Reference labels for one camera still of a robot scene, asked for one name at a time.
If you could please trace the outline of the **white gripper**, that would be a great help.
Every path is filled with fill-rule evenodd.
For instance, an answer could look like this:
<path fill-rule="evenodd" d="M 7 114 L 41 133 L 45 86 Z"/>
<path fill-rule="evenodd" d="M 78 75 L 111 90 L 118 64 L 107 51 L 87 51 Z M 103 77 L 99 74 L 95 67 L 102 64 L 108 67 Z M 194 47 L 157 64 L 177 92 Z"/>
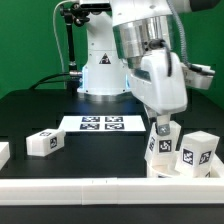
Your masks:
<path fill-rule="evenodd" d="M 172 74 L 168 75 L 164 50 L 154 50 L 142 58 L 139 69 L 128 75 L 132 94 L 157 112 L 157 134 L 170 134 L 170 115 L 187 107 L 187 93 L 179 57 L 171 53 Z"/>

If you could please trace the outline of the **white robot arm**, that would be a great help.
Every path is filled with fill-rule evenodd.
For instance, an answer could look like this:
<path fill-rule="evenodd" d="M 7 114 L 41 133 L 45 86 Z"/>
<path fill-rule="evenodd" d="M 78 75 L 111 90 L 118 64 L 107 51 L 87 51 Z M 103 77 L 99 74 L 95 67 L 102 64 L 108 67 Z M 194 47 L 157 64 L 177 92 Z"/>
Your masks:
<path fill-rule="evenodd" d="M 186 81 L 197 88 L 215 71 L 187 55 L 181 13 L 216 7 L 221 0 L 111 0 L 118 57 L 127 63 L 132 94 L 155 119 L 157 134 L 170 133 L 170 116 L 187 107 Z"/>

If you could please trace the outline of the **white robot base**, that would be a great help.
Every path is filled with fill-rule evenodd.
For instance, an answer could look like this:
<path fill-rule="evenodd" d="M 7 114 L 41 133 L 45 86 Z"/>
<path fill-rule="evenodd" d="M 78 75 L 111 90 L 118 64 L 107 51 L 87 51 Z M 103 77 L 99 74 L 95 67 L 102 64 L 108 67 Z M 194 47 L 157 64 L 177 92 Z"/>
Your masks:
<path fill-rule="evenodd" d="M 94 101 L 116 100 L 130 92 L 128 70 L 118 58 L 111 17 L 90 14 L 87 23 L 88 59 L 78 93 Z"/>

